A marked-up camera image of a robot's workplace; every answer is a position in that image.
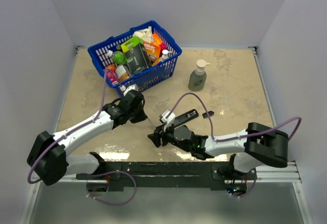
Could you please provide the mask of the black remote control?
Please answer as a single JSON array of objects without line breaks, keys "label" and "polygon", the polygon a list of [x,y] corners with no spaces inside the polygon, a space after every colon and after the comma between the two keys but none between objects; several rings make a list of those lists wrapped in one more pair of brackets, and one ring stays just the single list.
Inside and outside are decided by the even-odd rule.
[{"label": "black remote control", "polygon": [[182,124],[185,124],[185,123],[187,123],[187,122],[189,122],[189,121],[191,121],[191,120],[193,120],[193,119],[199,117],[199,114],[198,114],[197,111],[196,111],[196,112],[197,112],[196,115],[191,116],[191,117],[188,117],[188,116],[187,116],[188,113],[191,113],[191,112],[193,112],[193,111],[196,111],[196,110],[195,110],[195,109],[191,109],[191,110],[187,111],[186,113],[177,116],[177,117],[175,118],[174,123],[173,123],[174,126],[175,126],[175,127],[180,126],[180,125],[182,125]]}]

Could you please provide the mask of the black battery compartment cover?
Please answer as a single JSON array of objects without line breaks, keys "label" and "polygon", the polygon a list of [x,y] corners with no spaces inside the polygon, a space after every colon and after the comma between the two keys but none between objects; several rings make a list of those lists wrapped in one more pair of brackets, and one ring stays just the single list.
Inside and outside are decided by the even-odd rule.
[{"label": "black battery compartment cover", "polygon": [[212,110],[210,110],[207,113],[203,113],[202,117],[205,119],[205,118],[211,117],[213,115],[214,115],[214,112]]}]

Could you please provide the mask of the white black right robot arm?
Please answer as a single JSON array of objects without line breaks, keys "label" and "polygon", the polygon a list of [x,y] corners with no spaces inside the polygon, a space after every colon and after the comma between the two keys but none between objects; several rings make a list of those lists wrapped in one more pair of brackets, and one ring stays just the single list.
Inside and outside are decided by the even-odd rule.
[{"label": "white black right robot arm", "polygon": [[177,128],[161,125],[148,138],[157,148],[172,144],[203,161],[229,153],[229,165],[222,173],[235,180],[261,165],[288,166],[289,136],[256,122],[234,134],[218,137],[197,135],[185,125]]}]

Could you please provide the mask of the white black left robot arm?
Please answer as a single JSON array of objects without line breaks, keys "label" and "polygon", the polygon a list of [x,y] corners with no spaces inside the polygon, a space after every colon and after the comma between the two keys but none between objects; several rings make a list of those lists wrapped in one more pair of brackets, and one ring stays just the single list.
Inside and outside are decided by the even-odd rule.
[{"label": "white black left robot arm", "polygon": [[104,104],[90,118],[69,129],[53,135],[47,131],[41,132],[27,158],[31,172],[36,173],[47,186],[71,174],[88,174],[94,179],[101,179],[106,173],[105,161],[95,152],[73,155],[73,151],[127,121],[138,123],[146,120],[144,105],[143,94],[130,90],[122,98]]}]

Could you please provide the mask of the orange labelled jar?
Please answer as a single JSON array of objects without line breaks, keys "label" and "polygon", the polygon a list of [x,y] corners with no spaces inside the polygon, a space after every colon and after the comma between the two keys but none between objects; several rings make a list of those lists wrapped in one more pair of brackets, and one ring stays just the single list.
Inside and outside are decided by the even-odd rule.
[{"label": "orange labelled jar", "polygon": [[118,65],[115,69],[115,73],[120,82],[123,82],[131,77],[127,65],[124,64]]}]

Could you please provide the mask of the pink snack packet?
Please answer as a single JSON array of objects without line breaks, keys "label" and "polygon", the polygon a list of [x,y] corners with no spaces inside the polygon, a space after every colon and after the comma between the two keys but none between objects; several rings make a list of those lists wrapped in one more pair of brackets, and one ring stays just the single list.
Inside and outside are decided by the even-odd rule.
[{"label": "pink snack packet", "polygon": [[105,67],[104,72],[109,80],[110,84],[112,85],[119,85],[120,81],[115,73],[116,66],[114,64],[110,64]]}]

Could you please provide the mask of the black green razor box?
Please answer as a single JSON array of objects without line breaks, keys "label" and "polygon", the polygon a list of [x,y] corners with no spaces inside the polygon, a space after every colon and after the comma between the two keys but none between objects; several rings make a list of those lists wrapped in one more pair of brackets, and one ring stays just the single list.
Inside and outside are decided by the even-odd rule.
[{"label": "black green razor box", "polygon": [[144,42],[138,36],[132,36],[121,47],[131,75],[141,73],[152,66]]}]

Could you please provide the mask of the blue plastic shopping basket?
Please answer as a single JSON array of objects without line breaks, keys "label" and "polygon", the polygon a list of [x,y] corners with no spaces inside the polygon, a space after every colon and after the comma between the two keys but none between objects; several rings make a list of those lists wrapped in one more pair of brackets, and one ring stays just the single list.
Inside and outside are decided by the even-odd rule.
[{"label": "blue plastic shopping basket", "polygon": [[122,84],[126,87],[136,84],[142,92],[173,76],[177,59],[182,54],[182,49],[164,28],[162,28],[156,21],[150,20],[139,26],[132,27],[129,31],[116,37],[111,36],[105,41],[96,43],[87,49],[92,59],[92,63],[101,77],[104,76],[105,67],[113,64],[113,60],[107,57],[106,53],[109,50],[115,51],[116,46],[131,38],[135,31],[143,30],[149,26],[152,28],[152,32],[156,33],[168,47],[168,51],[170,51],[169,57],[165,61],[162,61],[141,73],[135,74],[128,80],[123,81]]}]

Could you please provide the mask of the green round bottle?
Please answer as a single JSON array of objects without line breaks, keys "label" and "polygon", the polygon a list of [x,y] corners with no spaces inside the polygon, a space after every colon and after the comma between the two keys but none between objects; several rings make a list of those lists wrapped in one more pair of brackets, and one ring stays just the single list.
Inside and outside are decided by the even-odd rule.
[{"label": "green round bottle", "polygon": [[108,50],[106,56],[111,58],[116,65],[127,64],[126,57],[121,51]]}]

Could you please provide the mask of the white pump bottle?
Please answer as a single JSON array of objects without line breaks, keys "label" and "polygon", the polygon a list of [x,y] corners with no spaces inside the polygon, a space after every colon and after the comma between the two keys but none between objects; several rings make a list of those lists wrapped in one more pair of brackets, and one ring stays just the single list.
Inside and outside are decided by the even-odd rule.
[{"label": "white pump bottle", "polygon": [[158,62],[163,62],[166,59],[168,59],[169,58],[169,54],[171,54],[171,53],[172,52],[171,51],[168,51],[167,49],[162,50],[162,53],[161,53],[161,56],[160,56]]}]

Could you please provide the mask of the orange razor blade box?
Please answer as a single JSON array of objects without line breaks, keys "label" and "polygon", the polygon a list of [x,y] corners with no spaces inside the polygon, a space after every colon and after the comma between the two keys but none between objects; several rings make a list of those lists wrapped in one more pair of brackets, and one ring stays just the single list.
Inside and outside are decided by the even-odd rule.
[{"label": "orange razor blade box", "polygon": [[161,47],[154,42],[144,42],[144,48],[147,52],[151,65],[157,65],[161,54]]}]

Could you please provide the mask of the grey soap pump bottle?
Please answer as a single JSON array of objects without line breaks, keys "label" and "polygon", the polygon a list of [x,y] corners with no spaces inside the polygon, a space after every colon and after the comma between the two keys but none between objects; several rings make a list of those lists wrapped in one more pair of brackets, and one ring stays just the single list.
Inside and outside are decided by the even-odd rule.
[{"label": "grey soap pump bottle", "polygon": [[205,67],[210,65],[210,63],[206,62],[203,59],[199,59],[196,62],[196,68],[191,73],[188,83],[188,89],[194,92],[201,91],[204,88],[206,82],[206,72]]}]

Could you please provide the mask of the beige crumpled bag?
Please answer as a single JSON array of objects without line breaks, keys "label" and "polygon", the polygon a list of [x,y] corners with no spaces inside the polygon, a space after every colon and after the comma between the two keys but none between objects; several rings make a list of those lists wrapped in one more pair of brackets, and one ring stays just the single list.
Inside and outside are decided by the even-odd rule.
[{"label": "beige crumpled bag", "polygon": [[137,36],[145,42],[154,42],[151,26],[142,30],[135,31],[132,36]]}]

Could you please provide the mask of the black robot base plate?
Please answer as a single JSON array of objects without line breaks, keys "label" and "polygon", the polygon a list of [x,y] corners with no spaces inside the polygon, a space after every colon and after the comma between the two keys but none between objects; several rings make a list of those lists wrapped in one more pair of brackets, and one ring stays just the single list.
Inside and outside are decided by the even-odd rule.
[{"label": "black robot base plate", "polygon": [[79,173],[78,180],[102,181],[99,174],[111,172],[110,191],[122,191],[133,187],[130,174],[139,188],[207,188],[225,190],[225,181],[242,180],[244,174],[232,173],[229,162],[105,162],[91,175]]}]

